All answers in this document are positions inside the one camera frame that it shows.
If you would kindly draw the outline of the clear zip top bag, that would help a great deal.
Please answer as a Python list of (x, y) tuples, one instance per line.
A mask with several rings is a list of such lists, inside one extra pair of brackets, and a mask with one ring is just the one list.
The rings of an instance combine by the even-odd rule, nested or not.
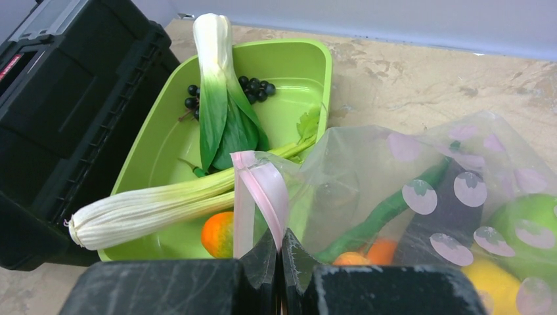
[(520, 280), (505, 269), (501, 259), (515, 252), (487, 221), (499, 207), (519, 197), (556, 196), (556, 173), (502, 117), (491, 112), (417, 135), (376, 125), (333, 127), (301, 161), (272, 152), (233, 154), (233, 255), (244, 256), (270, 231), (283, 271), (279, 291), (283, 305), (282, 240), (287, 230), (316, 260), (315, 253), (362, 223), (381, 201), (402, 189), (409, 208), (355, 251), (366, 253), (379, 238), (399, 243), (412, 218), (432, 213), (437, 205), (436, 188), (419, 196), (410, 192), (409, 182), (445, 157), (479, 173), (487, 185), (481, 225), (471, 246), (474, 261), (487, 259), (520, 282), (516, 297), (520, 314), (555, 314), (556, 285), (537, 277)]

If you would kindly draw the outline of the black toy grapes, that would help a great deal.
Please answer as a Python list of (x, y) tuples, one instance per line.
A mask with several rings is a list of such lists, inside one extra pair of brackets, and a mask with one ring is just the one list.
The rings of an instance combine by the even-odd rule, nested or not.
[[(246, 77), (242, 75), (238, 78), (240, 87), (253, 105), (256, 102), (265, 102), (270, 96), (276, 94), (276, 86), (266, 80), (259, 80), (256, 77)], [(184, 120), (188, 115), (192, 114), (195, 120), (199, 120), (200, 112), (200, 87), (197, 85), (189, 85), (187, 87), (188, 97), (184, 101), (185, 113), (178, 117), (178, 121)]]

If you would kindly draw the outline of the green plastic tray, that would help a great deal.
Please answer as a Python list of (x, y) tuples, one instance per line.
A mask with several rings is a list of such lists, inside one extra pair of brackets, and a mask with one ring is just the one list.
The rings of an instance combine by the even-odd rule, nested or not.
[[(275, 85), (277, 91), (254, 105), (273, 148), (298, 141), (300, 117), (321, 110), (318, 133), (326, 129), (332, 83), (332, 55), (310, 39), (275, 39), (235, 45), (237, 75)], [(170, 75), (148, 113), (113, 187), (113, 193), (172, 184), (194, 178), (200, 166), (199, 128), (185, 117), (188, 87), (200, 82), (198, 59), (192, 56)], [(102, 261), (206, 259), (200, 241), (205, 217), (179, 222), (99, 252)]]

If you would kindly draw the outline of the green toy lime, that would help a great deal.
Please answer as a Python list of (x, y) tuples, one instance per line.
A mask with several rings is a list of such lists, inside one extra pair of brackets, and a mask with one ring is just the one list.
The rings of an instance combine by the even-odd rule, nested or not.
[(487, 225), (514, 250), (502, 265), (520, 280), (537, 277), (556, 285), (556, 196), (529, 194), (499, 207)]

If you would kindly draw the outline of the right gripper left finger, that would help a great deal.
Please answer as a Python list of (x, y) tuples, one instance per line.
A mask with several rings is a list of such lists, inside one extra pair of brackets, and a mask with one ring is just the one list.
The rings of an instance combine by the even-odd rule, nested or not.
[(270, 231), (240, 259), (98, 262), (61, 314), (278, 314)]

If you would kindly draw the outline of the green toy chili pepper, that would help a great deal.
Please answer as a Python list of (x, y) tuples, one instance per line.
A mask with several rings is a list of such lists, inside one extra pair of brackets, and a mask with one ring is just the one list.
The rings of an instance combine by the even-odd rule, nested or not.
[[(409, 182), (409, 190), (423, 196), (433, 192), (439, 186), (450, 162), (450, 157), (443, 158), (438, 164), (424, 171), (419, 177)], [(360, 224), (354, 226), (334, 240), (322, 251), (313, 256), (321, 263), (332, 263), (344, 252), (355, 251), (370, 243), (379, 231), (392, 219), (409, 208), (409, 203), (404, 200), (402, 189), (381, 201)]]

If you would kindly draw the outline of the toy mango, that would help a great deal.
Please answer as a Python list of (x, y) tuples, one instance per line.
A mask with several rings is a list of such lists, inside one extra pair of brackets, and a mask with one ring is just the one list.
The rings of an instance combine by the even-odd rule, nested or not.
[(212, 215), (203, 225), (201, 244), (216, 259), (233, 257), (234, 213), (226, 211)]

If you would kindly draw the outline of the orange toy tangerine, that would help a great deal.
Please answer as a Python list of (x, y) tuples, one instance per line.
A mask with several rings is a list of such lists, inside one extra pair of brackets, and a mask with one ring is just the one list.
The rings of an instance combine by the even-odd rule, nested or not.
[(362, 251), (348, 251), (339, 255), (332, 264), (336, 266), (391, 265), (397, 245), (398, 243), (394, 240), (379, 238), (366, 253)]

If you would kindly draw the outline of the black toolbox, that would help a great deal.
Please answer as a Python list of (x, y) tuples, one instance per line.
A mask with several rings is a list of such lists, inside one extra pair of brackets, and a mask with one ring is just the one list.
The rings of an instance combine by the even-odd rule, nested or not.
[(1, 267), (89, 266), (65, 222), (108, 196), (179, 65), (132, 1), (38, 1), (1, 45)]

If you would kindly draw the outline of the toy eggplant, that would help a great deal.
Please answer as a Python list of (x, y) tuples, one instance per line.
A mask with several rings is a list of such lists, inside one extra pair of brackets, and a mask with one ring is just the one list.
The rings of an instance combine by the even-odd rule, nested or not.
[(452, 161), (435, 192), (435, 210), (412, 218), (398, 243), (394, 264), (460, 268), (473, 263), (471, 246), (487, 200), (486, 183), (479, 173)]

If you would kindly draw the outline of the yellow toy pear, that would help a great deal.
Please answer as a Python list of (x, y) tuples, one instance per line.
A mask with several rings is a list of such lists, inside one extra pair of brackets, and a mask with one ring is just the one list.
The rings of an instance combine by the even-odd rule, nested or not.
[(461, 271), (474, 285), (487, 314), (520, 314), (516, 297), (520, 282), (487, 259), (476, 259)]

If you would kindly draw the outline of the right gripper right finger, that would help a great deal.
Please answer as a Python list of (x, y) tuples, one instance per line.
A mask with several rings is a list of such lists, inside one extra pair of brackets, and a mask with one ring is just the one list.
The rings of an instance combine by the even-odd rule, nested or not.
[(287, 314), (486, 314), (472, 283), (444, 266), (318, 263), (291, 230), (282, 240)]

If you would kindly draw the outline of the toy celery stalk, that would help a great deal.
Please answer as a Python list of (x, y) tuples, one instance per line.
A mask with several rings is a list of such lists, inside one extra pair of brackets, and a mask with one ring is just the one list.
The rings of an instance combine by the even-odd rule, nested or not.
[(120, 192), (77, 210), (63, 225), (72, 241), (96, 251), (172, 224), (232, 207), (234, 168), (192, 180)]

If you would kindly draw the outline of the toy leek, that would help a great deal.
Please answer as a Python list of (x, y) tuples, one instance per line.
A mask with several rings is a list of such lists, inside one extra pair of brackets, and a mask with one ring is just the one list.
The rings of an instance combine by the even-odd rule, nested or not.
[(192, 29), (200, 68), (200, 161), (205, 171), (225, 170), (232, 153), (271, 146), (234, 70), (229, 19), (202, 14)]

